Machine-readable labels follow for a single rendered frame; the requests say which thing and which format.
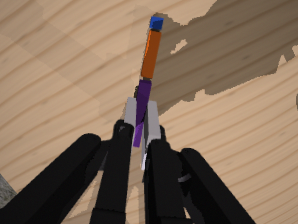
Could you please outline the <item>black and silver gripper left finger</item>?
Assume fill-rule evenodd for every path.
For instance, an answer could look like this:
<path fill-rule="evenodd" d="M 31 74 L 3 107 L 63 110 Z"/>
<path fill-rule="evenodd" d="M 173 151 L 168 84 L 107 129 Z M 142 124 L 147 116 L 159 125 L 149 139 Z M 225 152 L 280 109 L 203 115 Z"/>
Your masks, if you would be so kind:
<path fill-rule="evenodd" d="M 0 209 L 0 224 L 61 224 L 98 171 L 103 175 L 89 224 L 125 224 L 136 105 L 128 97 L 112 140 L 81 135 Z"/>

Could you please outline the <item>orange rod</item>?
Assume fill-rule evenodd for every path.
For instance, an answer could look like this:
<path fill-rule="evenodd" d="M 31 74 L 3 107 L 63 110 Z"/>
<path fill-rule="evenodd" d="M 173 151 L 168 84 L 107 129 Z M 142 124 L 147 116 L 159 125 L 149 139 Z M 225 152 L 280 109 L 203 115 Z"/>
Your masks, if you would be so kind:
<path fill-rule="evenodd" d="M 152 78 L 161 38 L 161 32 L 149 30 L 147 45 L 141 70 L 141 77 Z"/>

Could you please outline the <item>purple rod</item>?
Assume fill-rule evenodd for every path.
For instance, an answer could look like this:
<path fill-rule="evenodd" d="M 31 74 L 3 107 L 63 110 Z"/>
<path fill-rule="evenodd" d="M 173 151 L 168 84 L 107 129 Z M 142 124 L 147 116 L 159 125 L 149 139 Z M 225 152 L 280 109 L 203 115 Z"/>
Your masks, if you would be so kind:
<path fill-rule="evenodd" d="M 139 86 L 137 91 L 137 106 L 136 106 L 136 129 L 133 147 L 140 147 L 142 129 L 146 114 L 147 103 L 149 101 L 149 95 L 151 90 L 151 81 L 139 80 Z"/>

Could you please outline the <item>small blue block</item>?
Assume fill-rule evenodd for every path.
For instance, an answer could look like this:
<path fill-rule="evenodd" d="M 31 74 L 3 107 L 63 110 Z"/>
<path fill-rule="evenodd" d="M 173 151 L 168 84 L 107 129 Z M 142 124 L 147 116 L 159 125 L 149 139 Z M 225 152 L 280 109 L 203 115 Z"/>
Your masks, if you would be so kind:
<path fill-rule="evenodd" d="M 164 18 L 151 16 L 149 28 L 162 30 L 163 20 Z"/>

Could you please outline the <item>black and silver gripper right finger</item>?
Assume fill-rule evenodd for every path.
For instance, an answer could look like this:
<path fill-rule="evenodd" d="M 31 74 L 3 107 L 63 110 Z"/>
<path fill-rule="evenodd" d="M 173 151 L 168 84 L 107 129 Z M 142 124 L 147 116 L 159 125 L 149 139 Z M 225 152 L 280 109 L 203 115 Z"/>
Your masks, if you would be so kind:
<path fill-rule="evenodd" d="M 171 151 L 151 100 L 142 129 L 141 170 L 145 224 L 256 224 L 197 150 Z"/>

